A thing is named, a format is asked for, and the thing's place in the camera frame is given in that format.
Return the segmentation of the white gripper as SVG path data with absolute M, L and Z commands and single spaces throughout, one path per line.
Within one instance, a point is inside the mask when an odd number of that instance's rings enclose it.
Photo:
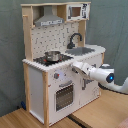
M 83 62 L 74 62 L 72 64 L 72 67 L 83 77 L 83 78 L 88 78 L 90 70 L 92 68 L 91 65 L 88 63 L 83 63 Z

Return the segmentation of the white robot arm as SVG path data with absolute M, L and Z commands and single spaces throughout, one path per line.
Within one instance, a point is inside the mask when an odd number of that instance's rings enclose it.
M 85 79 L 96 80 L 100 88 L 113 92 L 128 95 L 128 77 L 122 86 L 114 84 L 114 70 L 109 69 L 108 64 L 104 64 L 102 68 L 96 68 L 88 63 L 74 62 L 72 67 Z

